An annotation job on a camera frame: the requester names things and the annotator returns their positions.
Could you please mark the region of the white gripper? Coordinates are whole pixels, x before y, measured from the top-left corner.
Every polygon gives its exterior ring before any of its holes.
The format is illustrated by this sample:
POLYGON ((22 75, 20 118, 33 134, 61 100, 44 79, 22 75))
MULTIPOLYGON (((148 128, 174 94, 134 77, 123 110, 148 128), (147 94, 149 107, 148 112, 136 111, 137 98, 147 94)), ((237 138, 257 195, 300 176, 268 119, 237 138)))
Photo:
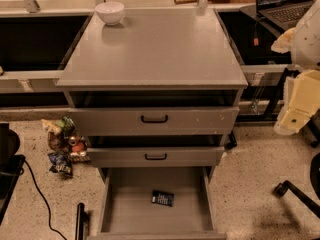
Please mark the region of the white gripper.
POLYGON ((305 70, 284 83, 284 105, 274 131, 280 135, 298 133, 320 109, 320 71, 305 70))

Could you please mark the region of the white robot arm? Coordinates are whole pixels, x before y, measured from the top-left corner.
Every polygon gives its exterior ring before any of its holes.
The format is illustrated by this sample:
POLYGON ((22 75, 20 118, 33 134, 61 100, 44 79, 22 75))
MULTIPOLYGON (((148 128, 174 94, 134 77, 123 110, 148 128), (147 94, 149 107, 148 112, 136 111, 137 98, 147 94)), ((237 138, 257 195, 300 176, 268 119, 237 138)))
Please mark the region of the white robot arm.
POLYGON ((285 31, 271 46, 277 53, 289 52, 292 65, 301 73, 287 77, 284 105, 274 125, 276 133, 298 133, 320 109, 320 0, 285 31))

